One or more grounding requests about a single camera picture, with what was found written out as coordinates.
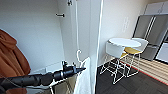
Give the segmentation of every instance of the white door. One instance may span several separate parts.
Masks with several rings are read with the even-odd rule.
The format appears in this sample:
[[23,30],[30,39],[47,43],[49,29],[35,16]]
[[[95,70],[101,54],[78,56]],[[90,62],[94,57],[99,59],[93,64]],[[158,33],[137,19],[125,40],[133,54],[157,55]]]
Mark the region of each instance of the white door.
[[145,11],[145,15],[159,14],[161,12],[163,3],[164,2],[148,4]]
[[164,2],[162,12],[160,14],[168,14],[168,1]]

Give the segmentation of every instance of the brown fabric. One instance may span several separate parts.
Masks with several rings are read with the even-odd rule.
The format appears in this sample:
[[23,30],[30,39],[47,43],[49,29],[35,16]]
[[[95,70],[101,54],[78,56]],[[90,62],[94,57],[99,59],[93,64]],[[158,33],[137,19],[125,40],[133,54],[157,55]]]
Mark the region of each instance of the brown fabric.
[[[23,76],[30,73],[27,59],[16,46],[16,40],[0,29],[0,74],[5,77]],[[7,94],[26,94],[26,89],[11,89]]]

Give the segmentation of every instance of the black tube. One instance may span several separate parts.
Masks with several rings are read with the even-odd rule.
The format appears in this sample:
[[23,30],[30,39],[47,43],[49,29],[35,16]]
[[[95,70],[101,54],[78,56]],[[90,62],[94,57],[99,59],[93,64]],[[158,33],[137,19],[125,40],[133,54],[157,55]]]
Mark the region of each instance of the black tube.
[[85,68],[76,68],[75,66],[66,67],[64,70],[55,71],[54,73],[35,74],[18,77],[0,78],[0,92],[13,88],[23,88],[26,86],[48,86],[55,81],[73,76],[74,74],[83,71]]

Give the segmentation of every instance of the yellow seat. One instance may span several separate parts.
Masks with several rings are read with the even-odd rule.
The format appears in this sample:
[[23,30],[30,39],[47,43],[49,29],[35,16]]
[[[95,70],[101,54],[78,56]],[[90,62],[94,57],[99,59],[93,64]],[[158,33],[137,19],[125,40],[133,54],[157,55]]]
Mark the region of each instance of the yellow seat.
[[122,53],[120,59],[123,58],[123,57],[125,57],[125,56],[127,56],[127,55],[128,55],[127,53]]
[[125,47],[124,49],[125,52],[130,53],[130,54],[139,54],[142,53],[142,51],[135,50],[131,47]]

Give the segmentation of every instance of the round table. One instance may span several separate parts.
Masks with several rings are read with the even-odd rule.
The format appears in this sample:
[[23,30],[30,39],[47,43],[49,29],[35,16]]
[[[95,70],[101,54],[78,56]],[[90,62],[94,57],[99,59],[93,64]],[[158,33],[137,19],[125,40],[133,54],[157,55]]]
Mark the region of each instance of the round table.
[[112,38],[109,40],[109,42],[116,44],[116,45],[124,46],[124,47],[139,47],[139,46],[141,46],[141,43],[139,43],[135,40],[125,39],[125,38]]

